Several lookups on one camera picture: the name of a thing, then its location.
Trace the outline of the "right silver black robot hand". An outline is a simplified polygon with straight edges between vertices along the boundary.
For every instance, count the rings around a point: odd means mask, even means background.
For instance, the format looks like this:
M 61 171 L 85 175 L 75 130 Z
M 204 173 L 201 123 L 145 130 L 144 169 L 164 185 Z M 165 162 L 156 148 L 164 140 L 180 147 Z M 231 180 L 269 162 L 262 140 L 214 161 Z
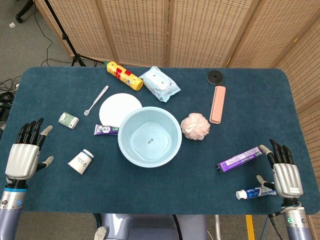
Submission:
M 272 150 L 261 144 L 259 149 L 267 156 L 273 173 L 273 183 L 257 175 L 258 182 L 271 190 L 276 191 L 277 195 L 284 199 L 298 199 L 303 195 L 298 167 L 294 164 L 290 149 L 285 145 L 280 145 L 273 139 L 269 140 Z

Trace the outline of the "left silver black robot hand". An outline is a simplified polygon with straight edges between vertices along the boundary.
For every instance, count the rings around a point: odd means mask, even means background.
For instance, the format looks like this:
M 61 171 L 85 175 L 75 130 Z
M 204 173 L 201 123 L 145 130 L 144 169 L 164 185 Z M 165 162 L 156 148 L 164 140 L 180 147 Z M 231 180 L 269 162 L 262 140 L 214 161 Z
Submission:
M 53 129 L 52 125 L 41 130 L 43 118 L 26 123 L 20 129 L 15 143 L 12 145 L 7 160 L 5 175 L 8 183 L 31 179 L 39 170 L 47 168 L 54 161 L 49 156 L 39 162 L 39 156 L 46 137 Z

